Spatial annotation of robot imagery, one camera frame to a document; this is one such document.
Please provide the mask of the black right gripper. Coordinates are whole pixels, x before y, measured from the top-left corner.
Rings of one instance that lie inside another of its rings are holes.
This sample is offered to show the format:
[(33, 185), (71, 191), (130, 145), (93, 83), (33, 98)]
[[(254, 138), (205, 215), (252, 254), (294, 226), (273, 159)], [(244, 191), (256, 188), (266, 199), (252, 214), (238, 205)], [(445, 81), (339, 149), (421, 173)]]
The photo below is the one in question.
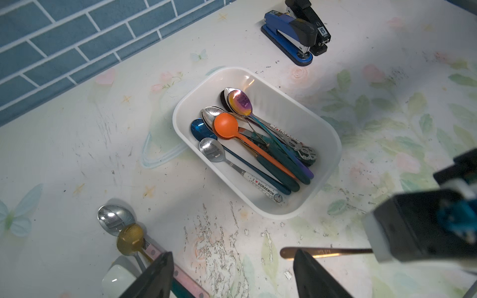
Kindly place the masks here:
[(477, 270), (477, 151), (434, 174), (437, 189), (395, 194), (363, 219), (378, 262)]

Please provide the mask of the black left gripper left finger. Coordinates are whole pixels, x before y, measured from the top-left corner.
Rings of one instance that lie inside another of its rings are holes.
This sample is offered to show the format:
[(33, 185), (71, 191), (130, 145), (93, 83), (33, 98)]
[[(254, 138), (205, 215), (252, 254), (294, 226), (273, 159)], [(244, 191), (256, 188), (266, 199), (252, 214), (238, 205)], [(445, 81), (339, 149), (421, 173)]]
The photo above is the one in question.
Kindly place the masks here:
[(174, 272), (173, 253), (161, 254), (120, 298), (168, 298)]

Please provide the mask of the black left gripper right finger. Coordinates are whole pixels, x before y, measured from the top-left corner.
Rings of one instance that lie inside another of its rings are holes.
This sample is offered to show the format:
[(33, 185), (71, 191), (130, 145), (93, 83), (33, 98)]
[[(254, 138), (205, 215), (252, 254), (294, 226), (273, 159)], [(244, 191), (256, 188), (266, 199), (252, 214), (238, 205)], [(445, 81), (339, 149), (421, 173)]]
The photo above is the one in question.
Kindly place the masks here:
[(293, 270), (300, 298), (352, 298), (349, 292), (308, 252), (299, 249)]

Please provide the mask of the gold long spoon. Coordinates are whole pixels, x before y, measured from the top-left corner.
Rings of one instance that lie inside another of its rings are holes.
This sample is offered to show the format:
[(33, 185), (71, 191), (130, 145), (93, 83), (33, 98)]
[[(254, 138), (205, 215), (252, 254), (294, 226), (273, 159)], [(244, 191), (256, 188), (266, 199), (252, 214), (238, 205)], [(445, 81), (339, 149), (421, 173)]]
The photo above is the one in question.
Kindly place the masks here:
[(279, 255), (286, 260), (293, 260), (298, 250), (309, 253), (313, 258), (341, 257), (345, 255), (372, 254), (371, 248), (312, 248), (312, 247), (284, 247)]

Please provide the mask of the white plastic spoon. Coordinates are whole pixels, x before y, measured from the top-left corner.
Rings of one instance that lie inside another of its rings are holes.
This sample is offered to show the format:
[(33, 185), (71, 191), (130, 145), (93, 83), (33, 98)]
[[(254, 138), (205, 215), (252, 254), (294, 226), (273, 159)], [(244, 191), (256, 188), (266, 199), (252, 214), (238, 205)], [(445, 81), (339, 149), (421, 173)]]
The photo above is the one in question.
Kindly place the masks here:
[(136, 279), (128, 269), (115, 264), (106, 273), (101, 285), (108, 298), (119, 298)]

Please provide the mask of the green handled spoon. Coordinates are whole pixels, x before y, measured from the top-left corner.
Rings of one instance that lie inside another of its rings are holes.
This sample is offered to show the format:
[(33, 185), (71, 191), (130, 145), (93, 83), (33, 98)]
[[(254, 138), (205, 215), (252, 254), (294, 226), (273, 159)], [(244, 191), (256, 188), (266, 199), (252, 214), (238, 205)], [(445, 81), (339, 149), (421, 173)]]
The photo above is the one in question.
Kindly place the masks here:
[[(144, 232), (136, 223), (129, 225), (120, 231), (117, 240), (118, 250), (123, 255), (133, 256), (136, 259), (141, 272), (146, 270), (146, 266), (144, 265), (141, 257), (139, 257), (139, 254), (143, 254), (146, 258), (148, 258), (147, 254), (143, 250), (143, 245)], [(175, 278), (173, 278), (171, 282), (171, 291), (177, 298), (193, 298), (193, 295)]]

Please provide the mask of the pink handled spoon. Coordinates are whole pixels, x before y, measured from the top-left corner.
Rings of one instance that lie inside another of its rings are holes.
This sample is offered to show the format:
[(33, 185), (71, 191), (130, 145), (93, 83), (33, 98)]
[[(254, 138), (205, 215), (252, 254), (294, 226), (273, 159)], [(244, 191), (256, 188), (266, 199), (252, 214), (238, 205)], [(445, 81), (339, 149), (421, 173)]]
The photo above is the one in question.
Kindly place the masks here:
[[(107, 233), (117, 237), (117, 240), (122, 229), (129, 225), (137, 224), (132, 212), (124, 206), (115, 204), (101, 206), (98, 210), (98, 221), (103, 229)], [(151, 241), (147, 240), (145, 232), (143, 250), (148, 258), (144, 257), (151, 263), (161, 254), (165, 253), (164, 249), (155, 246)], [(198, 282), (186, 274), (177, 264), (174, 264), (173, 278), (186, 288), (194, 298), (208, 298), (210, 296), (210, 294), (202, 288)]]

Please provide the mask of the teal handled spoon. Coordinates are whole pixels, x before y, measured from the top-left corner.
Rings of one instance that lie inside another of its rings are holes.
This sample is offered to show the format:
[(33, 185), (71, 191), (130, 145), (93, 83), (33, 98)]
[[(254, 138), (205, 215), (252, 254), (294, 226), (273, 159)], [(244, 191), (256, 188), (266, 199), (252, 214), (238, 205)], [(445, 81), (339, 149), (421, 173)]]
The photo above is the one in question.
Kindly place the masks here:
[(308, 178), (305, 173), (300, 169), (300, 167), (295, 164), (295, 162), (290, 159), (290, 157), (278, 146), (273, 140), (267, 139), (260, 134), (257, 134), (265, 141), (264, 147), (267, 147), (270, 155), (273, 156), (277, 161), (279, 161), (284, 167), (286, 167), (292, 174), (297, 177), (305, 185), (309, 185), (311, 179)]
[(255, 157), (255, 159), (271, 174), (270, 183), (274, 183), (275, 187), (285, 195), (290, 195), (292, 192), (298, 192), (300, 186), (298, 183), (288, 176), (285, 172), (270, 163), (263, 156), (259, 155), (254, 149), (250, 148), (245, 142), (240, 140), (242, 145)]

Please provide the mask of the silver spoon clear handle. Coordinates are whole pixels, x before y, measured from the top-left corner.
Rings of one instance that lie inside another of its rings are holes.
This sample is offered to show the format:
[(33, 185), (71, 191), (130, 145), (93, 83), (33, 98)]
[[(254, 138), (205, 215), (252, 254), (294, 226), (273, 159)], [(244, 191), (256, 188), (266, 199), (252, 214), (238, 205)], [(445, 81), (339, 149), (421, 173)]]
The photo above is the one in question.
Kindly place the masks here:
[(217, 140), (208, 137), (202, 139), (199, 142), (199, 150), (209, 161), (213, 163), (225, 162), (239, 174), (241, 174), (245, 180), (261, 190), (261, 192), (263, 192), (263, 194), (269, 197), (273, 202), (279, 206), (285, 206), (284, 198), (279, 191), (229, 161), (226, 158), (226, 153), (223, 146)]
[[(253, 121), (248, 117), (243, 117), (247, 120), (251, 120), (254, 124), (258, 125), (257, 122)], [(284, 146), (293, 154), (299, 157), (301, 162), (304, 161), (305, 166), (311, 166), (317, 160), (317, 153), (316, 151), (307, 145), (304, 145), (302, 142), (297, 140), (296, 138), (292, 137), (291, 135), (287, 134), (283, 130), (279, 129), (277, 126), (259, 118), (262, 120), (266, 125), (268, 125), (269, 129), (276, 135), (278, 139), (284, 144)]]

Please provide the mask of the silver spoon marbled handle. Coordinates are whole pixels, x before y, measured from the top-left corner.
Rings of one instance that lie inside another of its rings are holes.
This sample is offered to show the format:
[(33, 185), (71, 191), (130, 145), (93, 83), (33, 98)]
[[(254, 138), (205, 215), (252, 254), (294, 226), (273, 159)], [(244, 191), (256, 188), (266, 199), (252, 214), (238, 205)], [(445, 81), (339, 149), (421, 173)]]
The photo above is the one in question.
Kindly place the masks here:
[[(203, 121), (215, 134), (216, 134), (216, 130), (214, 128), (214, 120), (219, 114), (222, 114), (222, 113), (226, 113), (226, 111), (216, 106), (209, 106), (201, 110), (201, 117)], [(259, 135), (257, 135), (255, 132), (252, 132), (251, 130), (248, 130), (243, 127), (239, 127), (238, 131), (242, 135), (246, 136), (248, 139), (254, 142), (257, 141), (263, 145), (265, 144), (265, 141), (262, 140)]]

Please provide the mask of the orange plastic spoon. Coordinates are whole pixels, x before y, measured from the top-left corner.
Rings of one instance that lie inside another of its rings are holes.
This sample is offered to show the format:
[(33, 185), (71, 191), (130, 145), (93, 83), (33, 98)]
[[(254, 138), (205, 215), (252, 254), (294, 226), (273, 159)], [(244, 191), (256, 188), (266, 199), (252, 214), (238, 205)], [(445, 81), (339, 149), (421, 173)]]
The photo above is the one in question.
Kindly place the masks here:
[(297, 180), (297, 177), (291, 171), (289, 171), (285, 166), (283, 166), (279, 161), (275, 160), (266, 151), (256, 146), (252, 141), (250, 141), (247, 137), (243, 136), (239, 132), (238, 122), (233, 115), (226, 112), (219, 114), (218, 116), (215, 117), (213, 126), (217, 132), (217, 135), (220, 136), (221, 138), (223, 139), (238, 138), (239, 140), (247, 144), (251, 149), (256, 151), (263, 158), (265, 158), (270, 163), (272, 163), (277, 168), (279, 168), (284, 173), (286, 173), (288, 176)]

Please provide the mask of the rainbow iridescent spoon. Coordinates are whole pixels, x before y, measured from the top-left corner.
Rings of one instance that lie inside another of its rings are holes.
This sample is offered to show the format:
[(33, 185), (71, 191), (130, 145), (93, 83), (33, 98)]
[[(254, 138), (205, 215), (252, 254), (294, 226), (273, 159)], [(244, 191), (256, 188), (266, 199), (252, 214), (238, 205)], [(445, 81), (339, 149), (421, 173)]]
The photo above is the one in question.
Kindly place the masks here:
[(253, 107), (248, 96), (240, 89), (226, 88), (224, 90), (224, 97), (229, 103), (231, 109), (238, 115), (248, 117), (257, 122), (258, 125), (274, 140), (274, 142), (288, 155), (293, 163), (298, 166), (302, 174), (307, 176), (310, 180), (314, 178), (314, 174), (303, 163), (298, 160), (293, 153), (291, 153), (281, 142), (280, 139), (269, 129), (262, 120), (253, 114)]

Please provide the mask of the black purple spoon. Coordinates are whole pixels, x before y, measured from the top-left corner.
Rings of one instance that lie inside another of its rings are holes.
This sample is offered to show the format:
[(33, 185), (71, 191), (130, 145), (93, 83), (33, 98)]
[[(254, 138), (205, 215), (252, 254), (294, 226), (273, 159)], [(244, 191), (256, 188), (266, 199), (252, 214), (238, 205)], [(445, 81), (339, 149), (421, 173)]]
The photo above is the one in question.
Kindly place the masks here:
[(220, 100), (221, 100), (221, 103), (222, 103), (224, 109), (225, 109), (227, 112), (232, 113), (233, 110), (229, 107), (229, 104), (228, 104), (228, 102), (227, 102), (227, 100), (226, 100), (226, 97), (225, 97), (225, 92), (224, 92), (224, 90), (222, 90), (221, 93), (220, 93)]

